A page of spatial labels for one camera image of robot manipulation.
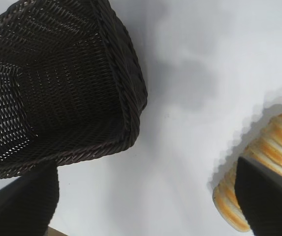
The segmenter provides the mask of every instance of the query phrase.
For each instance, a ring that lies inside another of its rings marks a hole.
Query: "wicker basket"
[[[20,0],[0,15],[0,178],[128,149],[146,103],[108,0]]]

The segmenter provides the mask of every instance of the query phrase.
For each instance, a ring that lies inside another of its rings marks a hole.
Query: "bread loaf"
[[[260,136],[243,153],[256,159],[282,176],[282,114],[271,119]],[[250,227],[244,218],[235,195],[237,163],[225,174],[213,190],[213,201],[222,217],[236,230],[247,232]]]

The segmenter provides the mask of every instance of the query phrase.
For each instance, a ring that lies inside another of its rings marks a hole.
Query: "scored bread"
[[[256,159],[282,176],[282,114],[270,120],[260,136],[245,149],[243,156]],[[236,230],[250,230],[235,195],[237,162],[213,190],[213,201],[222,217]]]

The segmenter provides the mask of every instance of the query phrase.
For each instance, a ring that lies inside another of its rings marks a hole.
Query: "wooden edge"
[[[67,236],[67,235],[49,227],[48,236]]]

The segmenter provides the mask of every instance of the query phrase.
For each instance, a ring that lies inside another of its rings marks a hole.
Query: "white tablecloth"
[[[0,13],[15,0],[0,0]],[[111,0],[149,91],[130,150],[59,168],[70,236],[250,236],[212,188],[282,112],[282,0]],[[0,188],[8,180],[0,180]]]

